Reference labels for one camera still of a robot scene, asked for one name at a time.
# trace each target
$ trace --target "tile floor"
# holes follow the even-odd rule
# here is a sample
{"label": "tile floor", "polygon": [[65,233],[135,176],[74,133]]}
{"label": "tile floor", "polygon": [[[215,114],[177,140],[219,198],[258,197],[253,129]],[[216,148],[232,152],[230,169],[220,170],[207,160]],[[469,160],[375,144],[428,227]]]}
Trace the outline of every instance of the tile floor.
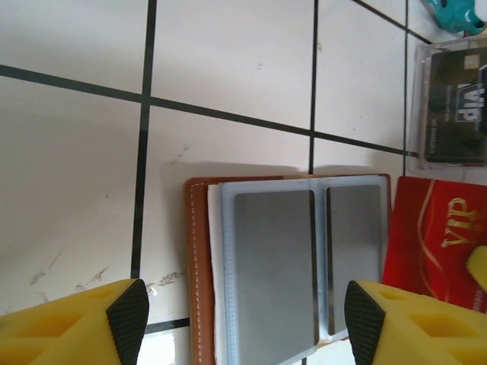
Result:
{"label": "tile floor", "polygon": [[0,313],[140,276],[139,364],[187,365],[185,179],[400,176],[415,44],[454,36],[419,0],[317,3],[3,1]]}

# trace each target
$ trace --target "white stitching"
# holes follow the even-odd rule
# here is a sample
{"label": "white stitching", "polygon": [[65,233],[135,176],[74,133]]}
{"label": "white stitching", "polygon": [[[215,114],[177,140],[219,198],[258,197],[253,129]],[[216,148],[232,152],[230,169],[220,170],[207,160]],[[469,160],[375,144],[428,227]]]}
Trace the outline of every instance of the white stitching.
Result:
{"label": "white stitching", "polygon": [[196,292],[196,320],[198,322],[198,363],[202,363],[201,355],[201,320],[199,311],[199,278],[198,278],[198,256],[196,255],[196,220],[195,220],[195,202],[193,201],[193,188],[195,186],[206,186],[208,183],[191,185],[189,189],[189,202],[191,204],[191,230],[193,234],[193,261],[195,262],[195,292]]}

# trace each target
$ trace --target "clear plastic case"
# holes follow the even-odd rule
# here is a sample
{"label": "clear plastic case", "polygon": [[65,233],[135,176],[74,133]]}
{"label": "clear plastic case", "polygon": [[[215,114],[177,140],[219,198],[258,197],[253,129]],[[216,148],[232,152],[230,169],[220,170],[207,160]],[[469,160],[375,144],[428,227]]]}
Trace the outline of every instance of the clear plastic case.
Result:
{"label": "clear plastic case", "polygon": [[485,80],[486,35],[418,46],[407,146],[413,174],[487,166]]}

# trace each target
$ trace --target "gray card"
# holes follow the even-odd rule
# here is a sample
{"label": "gray card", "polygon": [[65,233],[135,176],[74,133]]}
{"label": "gray card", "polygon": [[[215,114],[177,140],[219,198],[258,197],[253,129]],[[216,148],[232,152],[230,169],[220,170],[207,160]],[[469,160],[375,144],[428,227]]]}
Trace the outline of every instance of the gray card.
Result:
{"label": "gray card", "polygon": [[328,332],[346,329],[345,292],[350,280],[382,279],[387,210],[379,185],[326,190]]}
{"label": "gray card", "polygon": [[234,198],[238,363],[276,365],[318,342],[311,191]]}

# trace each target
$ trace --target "card holder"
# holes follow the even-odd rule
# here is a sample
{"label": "card holder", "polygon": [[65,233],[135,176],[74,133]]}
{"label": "card holder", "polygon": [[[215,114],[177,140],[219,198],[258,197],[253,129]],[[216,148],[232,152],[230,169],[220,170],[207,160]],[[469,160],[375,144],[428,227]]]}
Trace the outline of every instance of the card holder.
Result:
{"label": "card holder", "polygon": [[[237,182],[245,180],[315,180],[311,177],[322,176],[247,176],[247,177],[212,177],[193,178],[187,180],[184,187],[186,198],[186,224],[189,247],[189,296],[192,337],[192,363],[215,363],[215,296],[212,275],[212,257],[210,250],[210,238],[208,228],[208,186],[219,183]],[[390,178],[388,175],[380,175],[385,179],[385,192],[387,197],[387,210],[390,213]],[[325,211],[325,189],[321,195],[314,194],[315,204],[320,200],[322,212]],[[326,225],[323,228],[322,240],[326,239]]]}

